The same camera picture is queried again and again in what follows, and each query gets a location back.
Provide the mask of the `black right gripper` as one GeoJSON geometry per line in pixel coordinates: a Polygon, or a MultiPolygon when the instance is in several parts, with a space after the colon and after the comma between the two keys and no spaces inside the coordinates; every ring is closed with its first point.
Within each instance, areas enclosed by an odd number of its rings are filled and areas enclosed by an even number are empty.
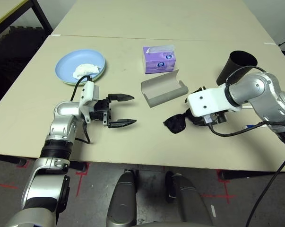
{"type": "Polygon", "coordinates": [[[227,122],[227,118],[225,113],[228,112],[227,110],[225,111],[220,111],[220,112],[216,112],[216,113],[211,113],[208,115],[204,116],[204,122],[205,124],[220,124],[220,123],[224,123],[227,122]]]}

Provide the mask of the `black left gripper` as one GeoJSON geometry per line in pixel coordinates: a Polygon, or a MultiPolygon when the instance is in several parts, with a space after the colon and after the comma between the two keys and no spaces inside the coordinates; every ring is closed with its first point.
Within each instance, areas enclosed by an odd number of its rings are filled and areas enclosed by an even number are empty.
{"type": "Polygon", "coordinates": [[[133,100],[134,97],[127,94],[109,94],[107,98],[98,100],[94,105],[94,109],[90,111],[90,119],[102,121],[104,126],[108,128],[122,128],[134,124],[137,120],[134,119],[118,119],[111,122],[111,101],[125,102],[133,100]]]}

